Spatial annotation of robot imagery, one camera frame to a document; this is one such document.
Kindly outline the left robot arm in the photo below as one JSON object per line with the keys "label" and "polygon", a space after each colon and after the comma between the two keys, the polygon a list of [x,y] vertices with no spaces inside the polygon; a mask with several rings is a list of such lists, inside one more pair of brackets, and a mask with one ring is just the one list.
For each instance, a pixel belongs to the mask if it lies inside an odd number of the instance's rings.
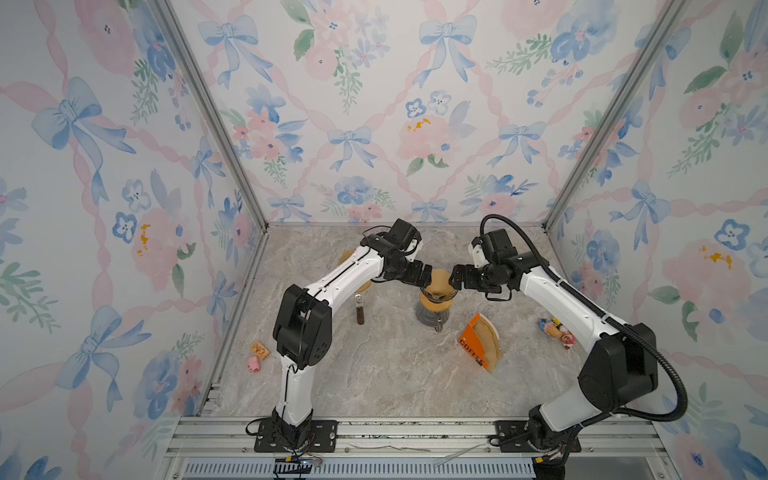
{"label": "left robot arm", "polygon": [[362,237],[339,266],[305,286],[289,286],[273,328],[282,375],[272,422],[286,439],[302,444],[309,434],[314,369],[330,350],[333,314],[365,284],[398,281],[426,287],[432,267],[418,260],[422,236],[398,219],[382,232]]}

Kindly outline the brown paper coffee filter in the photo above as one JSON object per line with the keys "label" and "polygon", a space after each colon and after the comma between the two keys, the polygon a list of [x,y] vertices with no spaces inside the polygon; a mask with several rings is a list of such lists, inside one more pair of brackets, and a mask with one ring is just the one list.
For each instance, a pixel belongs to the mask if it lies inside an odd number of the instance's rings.
{"label": "brown paper coffee filter", "polygon": [[342,252],[342,255],[339,259],[338,264],[342,267],[349,267],[355,262],[355,250],[354,249],[346,249]]}

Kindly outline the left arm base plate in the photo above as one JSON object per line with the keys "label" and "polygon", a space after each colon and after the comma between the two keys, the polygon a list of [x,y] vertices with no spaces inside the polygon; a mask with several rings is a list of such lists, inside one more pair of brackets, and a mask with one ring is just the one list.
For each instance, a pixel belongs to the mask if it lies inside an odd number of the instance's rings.
{"label": "left arm base plate", "polygon": [[335,420],[305,421],[299,426],[280,419],[259,423],[254,437],[257,453],[333,453],[336,449],[339,423]]}

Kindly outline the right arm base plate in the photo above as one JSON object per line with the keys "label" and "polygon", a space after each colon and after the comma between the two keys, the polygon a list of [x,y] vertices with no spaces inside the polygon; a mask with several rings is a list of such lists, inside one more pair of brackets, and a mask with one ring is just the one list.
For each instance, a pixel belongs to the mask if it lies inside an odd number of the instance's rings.
{"label": "right arm base plate", "polygon": [[497,420],[493,423],[495,433],[489,437],[489,444],[502,453],[534,453],[530,432],[524,420]]}

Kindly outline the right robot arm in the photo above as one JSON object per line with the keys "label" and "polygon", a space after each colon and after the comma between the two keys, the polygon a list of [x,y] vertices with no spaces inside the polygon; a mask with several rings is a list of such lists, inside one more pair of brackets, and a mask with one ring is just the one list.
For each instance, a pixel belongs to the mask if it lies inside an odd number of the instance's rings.
{"label": "right robot arm", "polygon": [[576,427],[599,422],[658,387],[658,363],[645,343],[655,345],[646,326],[616,319],[570,285],[535,251],[512,245],[503,229],[475,237],[471,264],[453,267],[450,284],[498,296],[515,291],[535,300],[557,319],[587,352],[576,383],[558,397],[532,408],[527,441],[538,451],[567,442]]}

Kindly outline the orange coffee filter pack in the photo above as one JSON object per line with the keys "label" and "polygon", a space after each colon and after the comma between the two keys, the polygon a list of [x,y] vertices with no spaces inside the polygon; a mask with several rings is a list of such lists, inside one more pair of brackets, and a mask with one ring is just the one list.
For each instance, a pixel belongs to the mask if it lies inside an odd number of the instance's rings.
{"label": "orange coffee filter pack", "polygon": [[500,336],[493,323],[476,314],[458,339],[458,344],[485,371],[493,373],[502,358]]}

